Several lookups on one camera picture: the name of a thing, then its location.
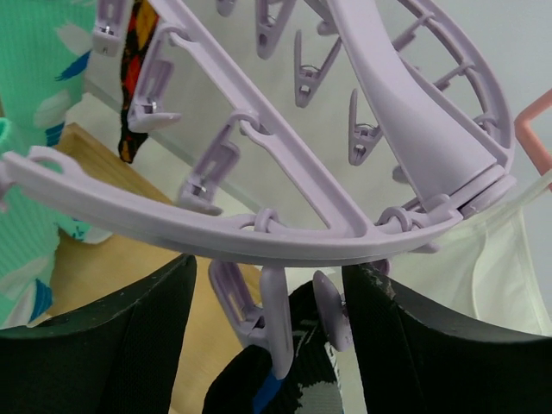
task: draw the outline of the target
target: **laundry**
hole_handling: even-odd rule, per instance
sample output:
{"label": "laundry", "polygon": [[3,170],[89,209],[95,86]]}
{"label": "laundry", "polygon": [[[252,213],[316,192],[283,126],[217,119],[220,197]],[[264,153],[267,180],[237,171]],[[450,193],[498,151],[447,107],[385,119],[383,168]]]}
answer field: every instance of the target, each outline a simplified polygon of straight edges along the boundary
{"label": "laundry", "polygon": [[121,160],[128,163],[134,161],[138,149],[147,139],[146,133],[133,132],[129,129],[127,118],[141,65],[154,37],[158,20],[157,13],[147,0],[135,0],[121,60],[121,139],[118,149]]}
{"label": "laundry", "polygon": [[336,358],[318,319],[312,283],[290,296],[294,359],[284,379],[271,373],[271,357],[245,348],[213,382],[203,414],[342,414]]}
{"label": "laundry", "polygon": [[42,130],[56,145],[66,112],[81,100],[91,54],[96,0],[5,0],[0,40],[4,115],[25,129]]}
{"label": "laundry", "polygon": [[0,412],[167,414],[196,261],[182,255],[128,281],[32,329],[0,331]]}
{"label": "laundry", "polygon": [[524,225],[524,206],[550,183],[552,170],[515,199],[458,224],[435,239],[436,253],[395,256],[390,277],[469,317],[552,336]]}
{"label": "laundry", "polygon": [[369,263],[342,277],[368,413],[548,412],[552,338],[466,317]]}
{"label": "laundry", "polygon": [[[0,154],[25,154],[22,131],[0,118]],[[8,211],[0,215],[0,327],[24,325],[52,304],[49,288],[54,253],[60,243],[60,214],[11,187],[4,197]]]}

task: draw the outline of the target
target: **blue fabric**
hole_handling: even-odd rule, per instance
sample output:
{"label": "blue fabric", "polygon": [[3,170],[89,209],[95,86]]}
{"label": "blue fabric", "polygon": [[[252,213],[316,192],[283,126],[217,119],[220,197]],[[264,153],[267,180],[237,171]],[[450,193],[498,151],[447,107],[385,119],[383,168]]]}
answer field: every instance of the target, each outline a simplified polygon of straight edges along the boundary
{"label": "blue fabric", "polygon": [[66,123],[62,122],[61,124],[46,130],[46,145],[53,147],[54,145],[58,145],[60,143],[61,133],[63,132],[65,125]]}
{"label": "blue fabric", "polygon": [[33,314],[29,322],[33,322],[52,306],[52,289],[36,280],[36,299],[34,300]]}
{"label": "blue fabric", "polygon": [[90,58],[91,51],[86,52],[82,56],[79,56],[77,60],[72,62],[55,80],[58,82],[69,80],[75,76],[80,75],[86,70],[88,65],[88,59]]}
{"label": "blue fabric", "polygon": [[268,374],[267,379],[253,398],[254,414],[260,414],[267,407],[282,387],[283,382],[283,379],[276,379],[272,372]]}

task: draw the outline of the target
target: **black sock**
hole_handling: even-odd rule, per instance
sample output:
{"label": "black sock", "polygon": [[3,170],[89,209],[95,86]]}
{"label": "black sock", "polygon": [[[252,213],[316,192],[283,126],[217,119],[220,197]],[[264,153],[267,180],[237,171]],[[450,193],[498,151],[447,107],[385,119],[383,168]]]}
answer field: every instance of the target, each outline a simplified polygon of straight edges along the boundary
{"label": "black sock", "polygon": [[426,412],[391,280],[370,263],[342,275],[368,412]]}
{"label": "black sock", "polygon": [[295,359],[283,380],[270,354],[245,348],[213,382],[203,414],[342,414],[335,357],[318,319],[312,282],[290,296]]}

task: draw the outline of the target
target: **pink hanger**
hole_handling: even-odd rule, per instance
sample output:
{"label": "pink hanger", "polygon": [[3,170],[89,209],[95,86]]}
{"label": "pink hanger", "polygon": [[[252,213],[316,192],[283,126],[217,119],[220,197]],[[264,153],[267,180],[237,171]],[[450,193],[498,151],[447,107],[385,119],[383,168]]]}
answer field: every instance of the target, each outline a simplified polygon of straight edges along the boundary
{"label": "pink hanger", "polygon": [[552,154],[546,149],[530,122],[552,106],[552,89],[521,111],[514,121],[516,137],[533,165],[544,175],[552,169]]}

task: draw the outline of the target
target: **plastic clothespin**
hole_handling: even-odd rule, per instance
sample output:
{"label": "plastic clothespin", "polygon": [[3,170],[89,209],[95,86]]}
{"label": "plastic clothespin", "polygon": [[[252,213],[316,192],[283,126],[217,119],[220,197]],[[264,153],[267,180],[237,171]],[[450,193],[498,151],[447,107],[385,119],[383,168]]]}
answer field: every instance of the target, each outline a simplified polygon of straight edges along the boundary
{"label": "plastic clothespin", "polygon": [[312,288],[318,315],[329,343],[337,351],[346,351],[353,345],[353,332],[342,295],[328,276],[319,270],[312,277]]}
{"label": "plastic clothespin", "polygon": [[260,276],[262,308],[251,298],[242,271],[235,263],[213,260],[211,286],[241,345],[270,352],[273,374],[286,377],[293,363],[293,337],[287,282],[283,267],[263,267]]}
{"label": "plastic clothespin", "polygon": [[[257,54],[261,59],[266,60],[273,55],[296,2],[297,0],[255,0]],[[277,3],[282,5],[278,16],[273,17],[269,6]]]}
{"label": "plastic clothespin", "polygon": [[174,64],[162,59],[161,47],[171,33],[187,37],[182,28],[176,28],[171,23],[161,23],[155,29],[130,104],[129,129],[133,132],[149,133],[168,127],[182,117],[181,114],[163,110],[163,96],[173,75]]}
{"label": "plastic clothespin", "polygon": [[334,61],[336,61],[341,46],[342,41],[338,38],[329,50],[328,56],[320,69],[311,65],[303,65],[301,62],[303,52],[302,35],[301,30],[297,31],[293,48],[293,63],[295,65],[295,104],[299,108],[306,108],[314,94],[317,93],[320,84],[326,78]]}
{"label": "plastic clothespin", "polygon": [[215,0],[216,1],[216,11],[218,14],[223,17],[228,17],[234,11],[235,3],[238,0]]}
{"label": "plastic clothespin", "polygon": [[232,113],[182,184],[177,202],[179,207],[210,216],[223,213],[212,202],[218,186],[240,159],[240,148],[229,141],[230,134],[239,121],[259,124],[255,114],[239,110]]}
{"label": "plastic clothespin", "polygon": [[317,32],[321,36],[336,35],[337,28],[334,23],[334,18],[328,9],[327,4],[321,0],[304,0],[307,5],[313,9],[320,17],[322,21],[317,25]]}
{"label": "plastic clothespin", "polygon": [[358,91],[354,89],[348,106],[348,163],[351,166],[362,164],[382,136],[380,127],[357,123],[357,103]]}
{"label": "plastic clothespin", "polygon": [[127,0],[97,0],[96,26],[92,34],[94,51],[113,57],[122,44],[122,15]]}

